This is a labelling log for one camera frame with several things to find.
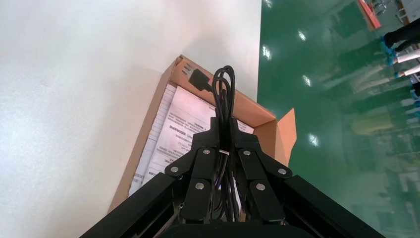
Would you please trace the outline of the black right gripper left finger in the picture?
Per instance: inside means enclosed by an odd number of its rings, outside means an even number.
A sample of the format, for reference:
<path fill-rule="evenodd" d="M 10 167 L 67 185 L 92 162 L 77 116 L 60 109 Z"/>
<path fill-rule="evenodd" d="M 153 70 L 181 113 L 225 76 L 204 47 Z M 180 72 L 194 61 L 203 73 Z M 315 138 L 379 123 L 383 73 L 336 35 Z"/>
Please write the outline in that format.
<path fill-rule="evenodd" d="M 193 135 L 189 152 L 169 164 L 164 173 L 176 180 L 174 199 L 183 199 L 181 218 L 185 221 L 209 221 L 212 214 L 219 132 L 217 118 L 210 129 Z"/>

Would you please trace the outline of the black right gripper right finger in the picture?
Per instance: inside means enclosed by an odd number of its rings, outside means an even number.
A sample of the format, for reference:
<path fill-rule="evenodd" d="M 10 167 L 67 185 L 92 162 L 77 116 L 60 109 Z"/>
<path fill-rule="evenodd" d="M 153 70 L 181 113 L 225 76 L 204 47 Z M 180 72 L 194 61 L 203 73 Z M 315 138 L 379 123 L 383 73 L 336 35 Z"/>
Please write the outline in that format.
<path fill-rule="evenodd" d="M 256 135 L 229 120 L 233 176 L 246 220 L 283 221 L 281 186 L 293 172 L 262 151 Z"/>

